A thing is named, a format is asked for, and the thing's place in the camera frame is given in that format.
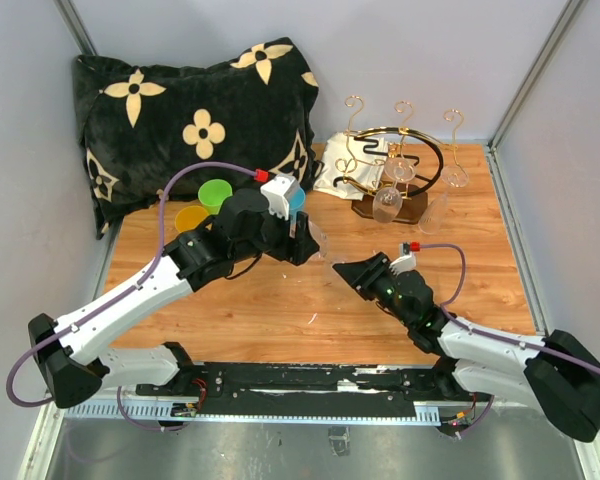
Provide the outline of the brown tinted clear goblet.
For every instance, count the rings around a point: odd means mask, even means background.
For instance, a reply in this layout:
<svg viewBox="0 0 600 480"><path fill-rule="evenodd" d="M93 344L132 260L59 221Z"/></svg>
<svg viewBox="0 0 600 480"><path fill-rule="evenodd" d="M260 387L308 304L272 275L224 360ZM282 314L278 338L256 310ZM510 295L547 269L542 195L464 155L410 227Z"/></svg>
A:
<svg viewBox="0 0 600 480"><path fill-rule="evenodd" d="M350 261L346 252L332 246L328 235L313 221L309 222L309 232L318 244L318 251L309 258L309 264L319 265L327 271L332 272L335 264L348 263Z"/></svg>

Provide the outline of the short clear wine glass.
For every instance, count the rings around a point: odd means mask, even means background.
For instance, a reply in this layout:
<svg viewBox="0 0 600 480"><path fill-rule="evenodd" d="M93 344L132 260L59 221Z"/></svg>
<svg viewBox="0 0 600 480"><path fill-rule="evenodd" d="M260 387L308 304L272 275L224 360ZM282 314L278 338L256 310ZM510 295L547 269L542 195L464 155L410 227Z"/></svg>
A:
<svg viewBox="0 0 600 480"><path fill-rule="evenodd" d="M416 168L411 159L403 157L387 159L383 177L389 181L389 184L377 190L372 205L373 218L377 222L390 223L397 217L403 205L402 192L398 186L407 187L415 175Z"/></svg>

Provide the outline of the gold and black wine glass rack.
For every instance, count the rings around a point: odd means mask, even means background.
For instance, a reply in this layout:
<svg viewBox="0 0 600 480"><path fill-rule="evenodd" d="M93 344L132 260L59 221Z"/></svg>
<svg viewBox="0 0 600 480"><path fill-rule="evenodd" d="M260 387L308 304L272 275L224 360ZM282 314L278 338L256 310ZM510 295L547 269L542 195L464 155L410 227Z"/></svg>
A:
<svg viewBox="0 0 600 480"><path fill-rule="evenodd" d="M362 195L360 200L352 201L352 209L363 218L434 231L434 223L444 218L448 194L429 200L429 190L439 182L446 190L464 188L469 183L469 173L458 161L455 140L444 143L408 127L415 113L410 102L400 100L394 109L404 116L398 126L355 130L353 123L348 123L344 131L346 156L335 160L331 184L335 188L351 186ZM437 159L433 175L418 172L420 157L406 152L407 139L415 139L432 150Z"/></svg>

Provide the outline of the tall clear champagne flute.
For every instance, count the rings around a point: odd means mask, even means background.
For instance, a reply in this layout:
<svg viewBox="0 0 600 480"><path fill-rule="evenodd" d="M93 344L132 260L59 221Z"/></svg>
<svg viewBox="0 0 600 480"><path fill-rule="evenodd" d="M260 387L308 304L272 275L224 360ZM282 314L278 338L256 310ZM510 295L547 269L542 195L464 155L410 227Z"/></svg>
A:
<svg viewBox="0 0 600 480"><path fill-rule="evenodd" d="M469 175L461 166L450 165L443 168L441 180L444 184L443 193L429 204L418 222L420 231L427 235L436 234L440 230L448 209L450 193L464 188L469 183Z"/></svg>

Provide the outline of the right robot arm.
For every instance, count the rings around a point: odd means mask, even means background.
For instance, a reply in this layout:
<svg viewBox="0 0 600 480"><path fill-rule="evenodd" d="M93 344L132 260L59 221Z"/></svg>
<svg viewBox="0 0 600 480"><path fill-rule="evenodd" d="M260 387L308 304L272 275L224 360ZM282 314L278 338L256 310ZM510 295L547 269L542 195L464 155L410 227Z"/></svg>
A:
<svg viewBox="0 0 600 480"><path fill-rule="evenodd" d="M600 362L572 334L521 335L476 324L434 301L413 255L379 253L340 262L334 271L407 330L421 351L438 356L433 387L446 400L479 393L542 413L561 433L592 442L600 431Z"/></svg>

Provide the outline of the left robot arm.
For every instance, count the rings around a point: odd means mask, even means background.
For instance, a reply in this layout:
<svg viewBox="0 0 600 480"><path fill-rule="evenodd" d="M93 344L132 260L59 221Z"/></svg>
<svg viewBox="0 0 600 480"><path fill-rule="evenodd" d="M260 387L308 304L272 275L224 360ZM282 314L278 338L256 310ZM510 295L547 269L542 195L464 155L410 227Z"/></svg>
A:
<svg viewBox="0 0 600 480"><path fill-rule="evenodd" d="M235 278L239 262L269 256L300 266L318 250L307 213L279 217L262 193L238 191L218 214L179 234L124 283L74 312L58 318L41 313L29 321L35 363L52 402L66 409L103 389L133 384L187 393L194 371L178 343L122 350L111 343L159 309L216 280Z"/></svg>

